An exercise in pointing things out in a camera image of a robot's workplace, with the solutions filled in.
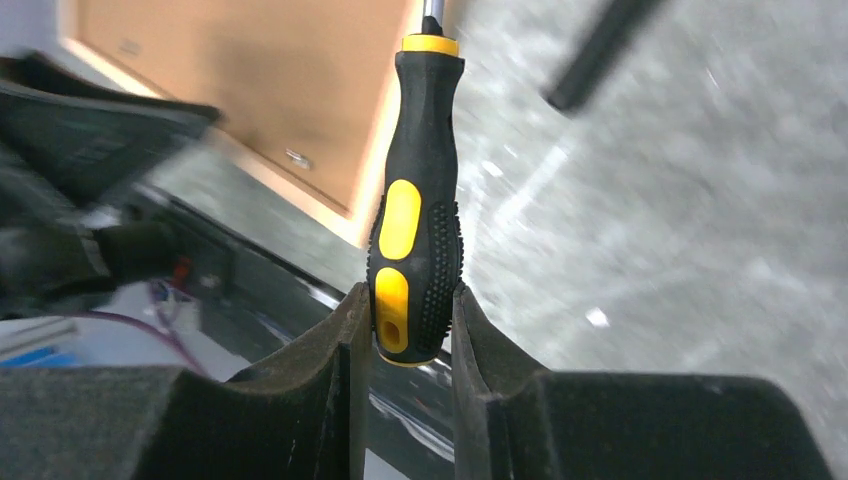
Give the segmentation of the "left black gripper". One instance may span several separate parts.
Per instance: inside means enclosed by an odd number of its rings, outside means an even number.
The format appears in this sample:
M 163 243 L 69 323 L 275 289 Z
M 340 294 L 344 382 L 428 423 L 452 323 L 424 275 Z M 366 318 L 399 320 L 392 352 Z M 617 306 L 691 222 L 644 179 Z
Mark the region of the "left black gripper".
M 168 226 L 91 229 L 68 200 L 122 197 L 220 117 L 211 105 L 103 87 L 41 52 L 2 58 L 2 317 L 92 309 L 125 285 L 169 275 L 179 243 Z

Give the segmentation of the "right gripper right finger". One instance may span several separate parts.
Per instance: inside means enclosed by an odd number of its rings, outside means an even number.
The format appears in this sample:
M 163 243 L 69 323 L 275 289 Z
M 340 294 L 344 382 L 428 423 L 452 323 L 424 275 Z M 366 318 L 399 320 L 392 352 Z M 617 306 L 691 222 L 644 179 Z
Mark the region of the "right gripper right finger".
M 799 409 L 745 376 L 553 371 L 453 297 L 458 479 L 828 479 Z

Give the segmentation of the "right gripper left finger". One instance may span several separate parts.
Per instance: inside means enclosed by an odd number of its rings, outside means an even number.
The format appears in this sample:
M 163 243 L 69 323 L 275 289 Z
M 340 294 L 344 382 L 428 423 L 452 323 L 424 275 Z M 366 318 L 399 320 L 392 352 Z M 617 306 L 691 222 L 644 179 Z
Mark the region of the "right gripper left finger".
M 226 382 L 176 367 L 1 373 L 5 479 L 359 479 L 369 295 Z

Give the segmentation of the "yellow black screwdriver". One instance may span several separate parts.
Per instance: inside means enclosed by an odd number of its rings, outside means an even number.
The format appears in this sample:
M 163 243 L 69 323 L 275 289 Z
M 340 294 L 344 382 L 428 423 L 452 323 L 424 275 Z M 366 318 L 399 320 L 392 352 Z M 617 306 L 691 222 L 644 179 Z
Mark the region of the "yellow black screwdriver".
M 442 1 L 426 1 L 419 32 L 395 56 L 397 125 L 369 242 L 367 285 L 378 351 L 417 367 L 438 356 L 452 322 L 463 242 L 456 203 L 453 105 L 465 61 L 445 35 Z

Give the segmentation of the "wooden picture frame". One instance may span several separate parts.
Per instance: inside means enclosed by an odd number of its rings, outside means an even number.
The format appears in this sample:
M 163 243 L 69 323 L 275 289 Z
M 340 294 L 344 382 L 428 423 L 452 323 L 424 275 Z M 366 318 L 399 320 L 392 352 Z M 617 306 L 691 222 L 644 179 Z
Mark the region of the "wooden picture frame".
M 120 88 L 218 107 L 235 163 L 365 245 L 417 1 L 61 1 L 58 38 Z

